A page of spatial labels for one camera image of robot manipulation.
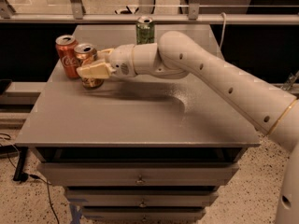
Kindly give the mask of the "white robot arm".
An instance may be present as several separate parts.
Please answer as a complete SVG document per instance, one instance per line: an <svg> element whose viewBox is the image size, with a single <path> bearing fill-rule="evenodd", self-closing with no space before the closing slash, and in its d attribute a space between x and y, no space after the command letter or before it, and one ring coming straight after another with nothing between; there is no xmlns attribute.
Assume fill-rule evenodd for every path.
<svg viewBox="0 0 299 224"><path fill-rule="evenodd" d="M275 224L299 224L299 100L294 95L214 56L177 31L162 34L156 43L104 49L98 61L77 72L100 79L200 78L259 132L290 152Z"/></svg>

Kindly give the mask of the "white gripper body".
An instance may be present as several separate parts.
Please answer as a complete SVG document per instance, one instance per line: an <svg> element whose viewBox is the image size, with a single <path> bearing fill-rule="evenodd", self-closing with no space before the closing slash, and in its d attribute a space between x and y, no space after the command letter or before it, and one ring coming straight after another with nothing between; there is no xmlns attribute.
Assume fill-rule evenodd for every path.
<svg viewBox="0 0 299 224"><path fill-rule="evenodd" d="M121 45L115 48L109 55L109 62L117 77L135 77L133 65L133 49L135 45Z"/></svg>

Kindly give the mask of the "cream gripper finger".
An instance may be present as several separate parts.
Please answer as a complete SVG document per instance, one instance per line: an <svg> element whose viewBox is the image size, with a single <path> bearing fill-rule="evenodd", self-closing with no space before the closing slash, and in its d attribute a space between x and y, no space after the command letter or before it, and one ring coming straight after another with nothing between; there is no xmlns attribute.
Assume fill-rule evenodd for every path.
<svg viewBox="0 0 299 224"><path fill-rule="evenodd" d="M113 49L102 49L97 51L97 58L99 60L108 60Z"/></svg>
<svg viewBox="0 0 299 224"><path fill-rule="evenodd" d="M116 70L105 62L85 64L77 68L77 73L82 78L108 79Z"/></svg>

